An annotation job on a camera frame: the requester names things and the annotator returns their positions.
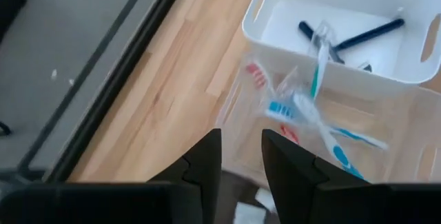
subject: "light wood surface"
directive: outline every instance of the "light wood surface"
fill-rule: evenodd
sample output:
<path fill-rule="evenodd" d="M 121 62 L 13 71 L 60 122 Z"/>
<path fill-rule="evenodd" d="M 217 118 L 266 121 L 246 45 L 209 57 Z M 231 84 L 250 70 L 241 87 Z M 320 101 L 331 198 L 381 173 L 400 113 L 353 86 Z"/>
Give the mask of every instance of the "light wood surface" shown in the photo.
<path fill-rule="evenodd" d="M 250 1 L 177 0 L 70 181 L 146 181 L 213 128 L 247 49 Z"/>

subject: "white storage basket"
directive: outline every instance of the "white storage basket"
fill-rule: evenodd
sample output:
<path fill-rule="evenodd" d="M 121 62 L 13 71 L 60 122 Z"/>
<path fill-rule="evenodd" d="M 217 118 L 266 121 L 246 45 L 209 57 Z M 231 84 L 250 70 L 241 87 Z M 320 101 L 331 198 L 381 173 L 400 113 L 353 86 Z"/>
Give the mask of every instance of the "white storage basket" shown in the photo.
<path fill-rule="evenodd" d="M 364 99 L 396 94 L 407 85 L 431 79 L 440 67 L 441 0 L 252 0 L 243 32 L 255 51 L 272 67 L 295 64 L 305 80 L 312 78 L 315 59 L 310 42 L 298 30 L 301 21 L 317 28 L 326 21 L 337 42 L 388 23 L 396 17 L 404 27 L 339 53 L 346 65 L 329 63 L 323 87 Z M 373 72 L 351 68 L 368 61 Z"/>

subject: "white plastic bin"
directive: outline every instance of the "white plastic bin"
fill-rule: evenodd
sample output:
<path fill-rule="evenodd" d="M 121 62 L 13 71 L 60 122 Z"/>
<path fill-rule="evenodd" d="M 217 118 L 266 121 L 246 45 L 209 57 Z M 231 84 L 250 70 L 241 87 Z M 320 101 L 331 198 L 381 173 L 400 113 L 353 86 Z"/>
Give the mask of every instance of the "white plastic bin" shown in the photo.
<path fill-rule="evenodd" d="M 407 85 L 431 79 L 441 63 L 441 0 L 252 0 L 243 19 L 243 32 L 268 63 L 286 68 L 295 64 L 311 79 L 314 59 L 310 42 L 298 30 L 301 21 L 317 28 L 326 21 L 337 42 L 385 24 L 397 16 L 404 27 L 341 51 L 346 65 L 329 63 L 325 88 L 374 99 L 396 94 Z M 373 72 L 352 68 L 368 61 Z"/>
<path fill-rule="evenodd" d="M 267 69 L 272 75 L 279 74 Z M 256 110 L 260 95 L 252 81 L 239 74 L 216 120 L 223 138 L 223 169 L 266 185 L 261 152 L 262 129 L 282 133 L 280 124 Z M 366 101 L 325 90 L 318 95 L 318 108 L 330 125 L 384 141 L 389 150 L 336 136 L 351 162 L 365 179 L 379 182 L 441 182 L 441 94 L 416 86 L 395 96 Z M 299 143 L 334 165 L 322 141 Z"/>

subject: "toothbrush handle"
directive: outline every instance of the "toothbrush handle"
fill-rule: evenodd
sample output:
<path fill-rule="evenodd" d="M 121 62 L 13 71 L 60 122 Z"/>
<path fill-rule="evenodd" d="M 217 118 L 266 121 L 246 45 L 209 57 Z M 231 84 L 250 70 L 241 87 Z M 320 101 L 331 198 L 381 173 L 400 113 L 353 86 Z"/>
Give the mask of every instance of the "toothbrush handle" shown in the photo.
<path fill-rule="evenodd" d="M 359 34 L 356 37 L 352 37 L 350 39 L 347 39 L 346 41 L 343 41 L 342 43 L 335 46 L 334 49 L 335 49 L 335 51 L 340 51 L 340 50 L 344 50 L 344 49 L 353 47 L 355 45 L 358 45 L 358 44 L 363 43 L 365 41 L 368 41 L 370 39 L 379 37 L 380 35 L 386 34 L 392 30 L 400 28 L 403 25 L 404 25 L 403 19 L 396 19 L 396 20 L 391 21 L 389 23 L 386 23 L 380 27 L 377 27 L 377 28 L 374 28 L 370 31 Z"/>
<path fill-rule="evenodd" d="M 365 136 L 363 134 L 359 134 L 356 132 L 351 132 L 349 130 L 343 129 L 343 128 L 337 128 L 337 127 L 329 127 L 329 131 L 331 133 L 340 135 L 340 136 L 344 136 L 356 141 L 362 141 L 368 145 L 372 145 L 374 147 L 383 149 L 383 150 L 388 150 L 389 149 L 389 145 L 387 145 L 386 143 L 379 141 L 377 139 L 371 138 L 369 136 Z"/>
<path fill-rule="evenodd" d="M 300 29 L 300 31 L 302 31 L 303 34 L 305 34 L 305 36 L 312 41 L 312 37 L 314 36 L 314 30 L 311 28 L 310 25 L 308 25 L 308 23 L 306 21 L 301 21 L 298 24 L 298 29 Z M 320 48 L 320 43 L 319 40 L 315 40 L 314 41 L 314 47 L 316 48 Z M 342 63 L 345 64 L 345 61 L 343 61 L 340 56 L 338 56 L 336 50 L 333 47 L 329 48 L 329 56 L 331 56 L 331 59 L 337 63 Z"/>
<path fill-rule="evenodd" d="M 322 139 L 325 142 L 325 146 L 328 150 L 328 152 L 331 154 L 331 156 L 334 157 L 335 160 L 340 162 L 343 169 L 346 172 L 351 173 L 354 176 L 357 176 L 360 179 L 364 179 L 363 175 L 356 169 L 356 167 L 349 161 L 349 158 L 345 154 L 345 151 L 341 147 L 341 145 L 337 142 L 336 138 L 334 138 L 331 133 L 329 132 L 329 129 L 327 129 L 326 126 L 323 124 L 319 124 L 318 131 L 322 135 Z"/>

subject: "toothbrush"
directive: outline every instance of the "toothbrush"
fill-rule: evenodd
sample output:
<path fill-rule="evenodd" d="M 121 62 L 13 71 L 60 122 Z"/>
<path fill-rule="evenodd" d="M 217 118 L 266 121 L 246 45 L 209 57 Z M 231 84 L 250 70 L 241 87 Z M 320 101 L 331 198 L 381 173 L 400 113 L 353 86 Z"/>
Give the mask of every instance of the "toothbrush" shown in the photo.
<path fill-rule="evenodd" d="M 318 113 L 316 107 L 313 102 L 310 101 L 307 97 L 301 94 L 293 95 L 293 102 L 296 104 L 296 107 L 302 115 L 310 122 L 314 123 L 318 126 L 318 131 L 322 136 L 323 141 L 325 142 L 325 147 L 327 148 L 330 155 L 340 162 L 342 168 L 354 176 L 357 176 L 360 179 L 364 179 L 363 175 L 355 168 L 355 166 L 349 161 L 345 151 L 341 147 L 341 145 L 337 142 L 337 140 L 331 135 L 329 128 L 322 122 L 320 118 L 320 114 Z"/>
<path fill-rule="evenodd" d="M 266 71 L 263 69 L 263 67 L 257 63 L 257 62 L 251 62 L 247 66 L 245 66 L 245 70 L 250 73 L 253 76 L 254 80 L 254 86 L 256 86 L 257 90 L 261 90 L 265 85 L 269 85 L 269 91 L 271 92 L 272 96 L 275 96 L 276 93 L 274 92 L 274 89 L 272 87 L 270 78 Z M 291 130 L 286 125 L 281 124 L 280 130 L 282 131 L 283 136 L 285 136 L 290 141 L 293 141 L 295 144 L 299 144 L 298 136 L 297 134 Z"/>
<path fill-rule="evenodd" d="M 337 127 L 329 127 L 331 133 L 340 135 L 340 136 L 344 136 L 356 141 L 362 141 L 364 143 L 367 143 L 369 145 L 372 145 L 376 148 L 380 148 L 381 150 L 388 150 L 389 149 L 389 145 L 387 145 L 386 143 L 379 141 L 377 139 L 371 138 L 369 136 L 365 136 L 356 132 L 351 132 L 349 130 L 345 130 L 343 128 L 337 128 Z"/>
<path fill-rule="evenodd" d="M 253 76 L 256 90 L 262 90 L 262 88 L 267 85 L 267 89 L 270 91 L 271 96 L 276 95 L 271 79 L 261 64 L 259 64 L 257 61 L 253 61 L 245 66 L 245 70 Z"/>
<path fill-rule="evenodd" d="M 370 39 L 374 39 L 376 37 L 379 37 L 383 34 L 386 34 L 390 31 L 393 31 L 397 28 L 401 28 L 404 25 L 404 19 L 396 19 L 389 23 L 386 23 L 380 27 L 374 28 L 372 30 L 366 31 L 362 34 L 357 35 L 356 37 L 352 37 L 350 39 L 347 39 L 346 41 L 343 41 L 342 43 L 336 45 L 334 47 L 335 51 L 344 50 L 347 48 L 351 48 L 355 45 L 358 45 L 360 43 L 363 43 L 365 41 L 368 41 Z"/>
<path fill-rule="evenodd" d="M 305 118 L 301 114 L 300 110 L 297 109 L 295 105 L 289 106 L 279 101 L 271 101 L 269 103 L 269 107 L 265 110 L 265 115 L 276 119 L 281 123 L 286 123 L 290 126 L 296 126 L 299 122 L 304 122 Z M 358 134 L 355 132 L 351 132 L 349 130 L 337 127 L 326 127 L 332 134 L 337 134 L 340 136 L 344 136 L 355 141 L 361 141 L 366 143 L 367 145 L 372 145 L 381 150 L 388 150 L 389 146 L 379 140 L 373 139 L 369 136 L 364 136 L 362 134 Z"/>

